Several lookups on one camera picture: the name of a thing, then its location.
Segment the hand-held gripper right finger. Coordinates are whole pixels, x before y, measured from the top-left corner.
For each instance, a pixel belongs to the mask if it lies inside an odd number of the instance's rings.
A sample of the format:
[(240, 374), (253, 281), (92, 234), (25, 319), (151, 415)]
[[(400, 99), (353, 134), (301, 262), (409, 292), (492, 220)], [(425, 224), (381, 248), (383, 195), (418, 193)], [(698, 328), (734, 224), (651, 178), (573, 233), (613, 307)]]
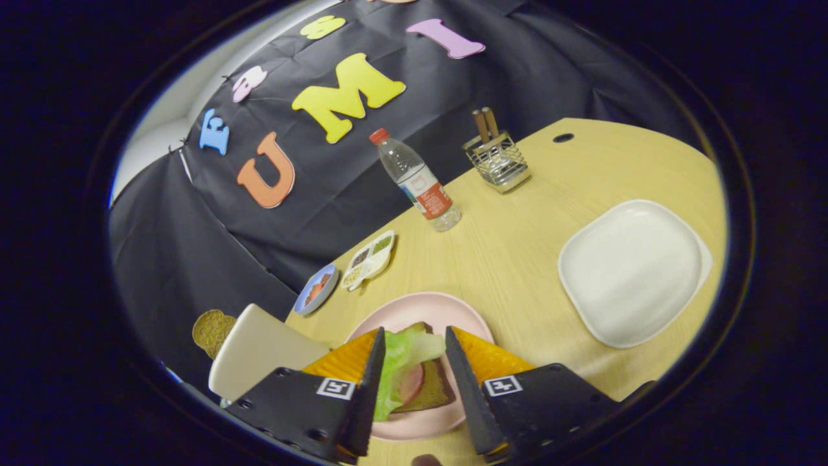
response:
[(491, 343), (455, 326), (444, 341), (472, 445), (486, 463), (567, 454), (621, 408), (560, 363), (519, 370), (484, 357)]

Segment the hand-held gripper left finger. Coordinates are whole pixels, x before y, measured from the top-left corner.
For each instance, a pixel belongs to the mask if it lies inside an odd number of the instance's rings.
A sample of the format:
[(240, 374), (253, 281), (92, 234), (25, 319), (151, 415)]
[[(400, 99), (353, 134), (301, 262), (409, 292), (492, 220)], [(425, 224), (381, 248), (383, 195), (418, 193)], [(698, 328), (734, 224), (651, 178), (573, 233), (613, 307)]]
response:
[(386, 353), (385, 329), (370, 331), (357, 383), (277, 368), (225, 411), (292, 454), (355, 464), (367, 455)]

